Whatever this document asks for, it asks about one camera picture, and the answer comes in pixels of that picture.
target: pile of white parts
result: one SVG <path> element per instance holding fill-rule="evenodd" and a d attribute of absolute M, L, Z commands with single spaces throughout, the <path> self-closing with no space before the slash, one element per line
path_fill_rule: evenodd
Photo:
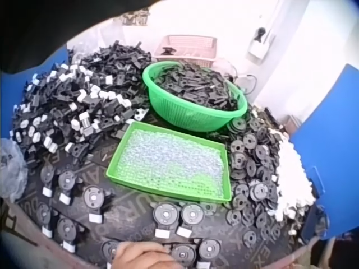
<path fill-rule="evenodd" d="M 283 221 L 284 216 L 294 220 L 298 214 L 304 216 L 306 209 L 315 202 L 312 182 L 307 178 L 294 144 L 282 133 L 273 129 L 270 132 L 280 134 L 282 141 L 279 143 L 277 176 L 272 176 L 272 181 L 278 184 L 278 207 L 268 210 L 268 215 L 274 216 L 277 222 Z M 297 231 L 291 228 L 288 234 L 296 235 Z"/>

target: plastic bag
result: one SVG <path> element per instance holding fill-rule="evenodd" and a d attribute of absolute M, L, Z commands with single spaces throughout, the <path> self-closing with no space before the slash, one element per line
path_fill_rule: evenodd
<path fill-rule="evenodd" d="M 73 49 L 72 64 L 78 64 L 83 57 L 112 45 L 116 40 L 125 45 L 122 21 L 111 18 L 80 33 L 69 42 L 68 49 Z"/>
<path fill-rule="evenodd" d="M 12 203 L 24 193 L 27 184 L 27 165 L 16 142 L 1 138 L 0 196 Z"/>

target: clear plastic pellet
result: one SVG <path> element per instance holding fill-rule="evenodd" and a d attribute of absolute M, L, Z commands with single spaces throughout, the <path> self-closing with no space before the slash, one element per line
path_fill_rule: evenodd
<path fill-rule="evenodd" d="M 172 134 L 135 130 L 117 166 L 122 180 L 161 191 L 223 197 L 220 151 Z"/>

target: blue panel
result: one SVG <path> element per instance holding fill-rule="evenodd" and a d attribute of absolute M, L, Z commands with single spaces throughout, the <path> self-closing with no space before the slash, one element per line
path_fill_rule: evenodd
<path fill-rule="evenodd" d="M 305 169 L 315 167 L 318 204 L 329 215 L 326 239 L 359 226 L 359 71 L 346 65 L 291 141 Z"/>
<path fill-rule="evenodd" d="M 62 47 L 40 66 L 13 75 L 1 72 L 1 137 L 10 136 L 12 109 L 15 104 L 21 102 L 25 82 L 30 81 L 35 73 L 50 71 L 55 62 L 62 63 L 67 60 L 67 49 Z"/>

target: pink plastic basket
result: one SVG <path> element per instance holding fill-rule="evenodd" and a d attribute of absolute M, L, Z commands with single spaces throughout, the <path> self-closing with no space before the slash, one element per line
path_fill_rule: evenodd
<path fill-rule="evenodd" d="M 174 55 L 161 55 L 164 47 L 176 50 Z M 201 67 L 211 67 L 217 55 L 217 38 L 200 35 L 167 35 L 157 47 L 153 58 L 158 61 L 185 60 Z"/>

